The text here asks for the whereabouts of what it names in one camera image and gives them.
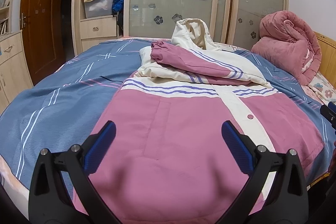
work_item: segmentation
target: blue bedsheet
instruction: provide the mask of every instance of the blue bedsheet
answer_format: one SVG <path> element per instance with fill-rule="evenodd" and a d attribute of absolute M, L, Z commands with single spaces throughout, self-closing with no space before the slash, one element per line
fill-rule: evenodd
<path fill-rule="evenodd" d="M 315 159 L 310 175 L 307 177 L 307 181 L 312 182 L 328 169 L 336 140 L 335 130 L 332 128 L 330 122 L 320 114 L 321 104 L 306 95 L 301 85 L 292 75 L 275 67 L 260 55 L 246 50 L 236 50 L 235 53 L 250 60 L 273 87 L 286 94 L 307 114 L 320 131 L 325 147 Z"/>
<path fill-rule="evenodd" d="M 140 39 L 104 42 L 20 93 L 0 117 L 0 155 L 30 187 L 37 156 L 81 144 L 122 82 L 141 65 Z M 65 178 L 72 192 L 69 178 Z"/>

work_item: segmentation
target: plastic storage box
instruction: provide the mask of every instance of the plastic storage box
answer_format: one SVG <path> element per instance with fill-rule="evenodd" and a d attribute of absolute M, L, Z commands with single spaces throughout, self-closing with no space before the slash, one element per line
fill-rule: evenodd
<path fill-rule="evenodd" d="M 84 2 L 86 18 L 112 15 L 113 0 L 93 0 Z"/>

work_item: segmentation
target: cabinet drawer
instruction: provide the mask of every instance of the cabinet drawer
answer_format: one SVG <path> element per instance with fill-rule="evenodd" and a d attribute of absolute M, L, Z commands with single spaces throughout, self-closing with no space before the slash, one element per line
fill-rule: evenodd
<path fill-rule="evenodd" d="M 98 37 L 98 38 L 82 39 L 83 51 L 86 51 L 87 49 L 98 45 L 100 42 L 105 42 L 113 39 L 117 39 L 117 37 Z"/>
<path fill-rule="evenodd" d="M 21 91 L 32 88 L 23 52 L 0 65 L 0 82 L 9 102 Z"/>
<path fill-rule="evenodd" d="M 81 21 L 80 32 L 81 39 L 96 37 L 116 37 L 117 18 L 107 17 Z"/>
<path fill-rule="evenodd" d="M 0 49 L 0 64 L 2 64 L 15 54 L 22 52 L 21 33 L 17 33 L 0 41 Z"/>

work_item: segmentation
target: wooden door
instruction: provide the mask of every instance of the wooden door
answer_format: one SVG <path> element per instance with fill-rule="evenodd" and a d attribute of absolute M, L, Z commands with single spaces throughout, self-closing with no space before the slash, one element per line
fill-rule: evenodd
<path fill-rule="evenodd" d="M 0 82 L 9 102 L 32 87 L 23 52 L 19 52 L 0 65 Z"/>
<path fill-rule="evenodd" d="M 5 95 L 5 91 L 3 90 L 2 85 L 0 84 L 0 115 L 9 105 L 7 97 Z"/>
<path fill-rule="evenodd" d="M 23 45 L 34 85 L 65 62 L 60 5 L 61 0 L 21 0 Z"/>

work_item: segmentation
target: floral pillowcase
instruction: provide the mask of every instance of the floral pillowcase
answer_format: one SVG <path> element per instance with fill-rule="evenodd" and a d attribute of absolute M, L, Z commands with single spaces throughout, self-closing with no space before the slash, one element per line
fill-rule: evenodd
<path fill-rule="evenodd" d="M 320 72 L 316 74 L 308 86 L 325 104 L 336 103 L 336 90 Z"/>

